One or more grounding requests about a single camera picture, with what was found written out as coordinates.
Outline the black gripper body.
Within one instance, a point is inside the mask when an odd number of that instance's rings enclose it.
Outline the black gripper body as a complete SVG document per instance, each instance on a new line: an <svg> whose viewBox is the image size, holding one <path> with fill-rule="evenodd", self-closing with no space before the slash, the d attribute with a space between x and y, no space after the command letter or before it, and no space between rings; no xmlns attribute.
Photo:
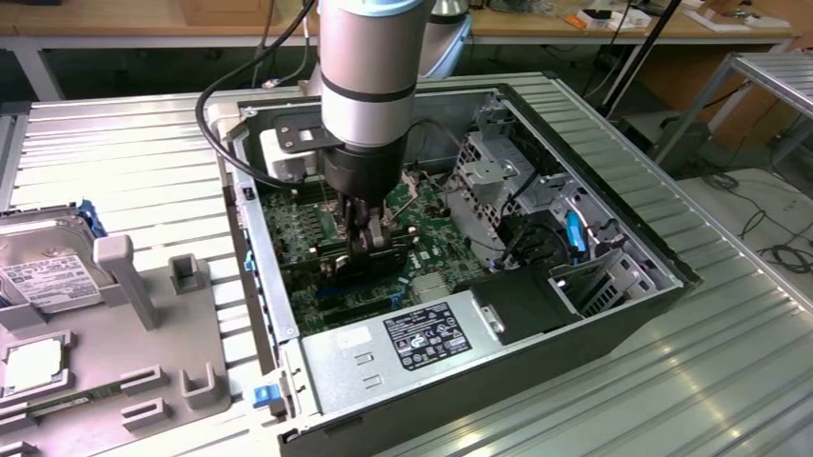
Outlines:
<svg viewBox="0 0 813 457"><path fill-rule="evenodd" d="M401 181L408 135L381 147L350 144L322 151L323 175L338 193L378 207Z"/></svg>

